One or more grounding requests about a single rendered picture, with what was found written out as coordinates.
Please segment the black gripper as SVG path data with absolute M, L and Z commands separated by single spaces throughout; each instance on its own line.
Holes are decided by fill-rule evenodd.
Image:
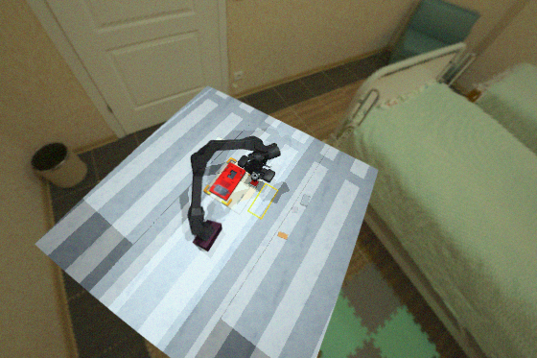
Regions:
M 240 166 L 241 168 L 244 168 L 244 170 L 246 170 L 250 175 L 252 174 L 252 172 L 256 173 L 256 174 L 260 174 L 258 179 L 263 179 L 264 181 L 270 183 L 271 180 L 273 179 L 273 177 L 275 176 L 275 172 L 270 170 L 270 169 L 266 169 L 266 168 L 263 168 L 264 166 L 264 163 L 260 166 L 256 166 L 254 164 L 252 164 L 251 161 L 249 161 L 249 158 L 248 156 L 246 155 L 243 155 L 239 161 L 238 161 L 238 166 Z

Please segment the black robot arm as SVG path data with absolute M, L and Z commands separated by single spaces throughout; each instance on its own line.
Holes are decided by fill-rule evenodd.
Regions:
M 210 224 L 205 222 L 205 211 L 203 205 L 201 205 L 202 176 L 205 172 L 206 164 L 215 151 L 241 149 L 254 151 L 247 156 L 252 164 L 256 166 L 260 166 L 263 163 L 266 166 L 267 160 L 281 155 L 276 143 L 265 146 L 262 139 L 256 136 L 249 136 L 243 139 L 209 140 L 198 152 L 191 155 L 193 186 L 192 200 L 187 217 L 191 234 L 199 237 L 204 242 L 207 242 L 215 231 Z

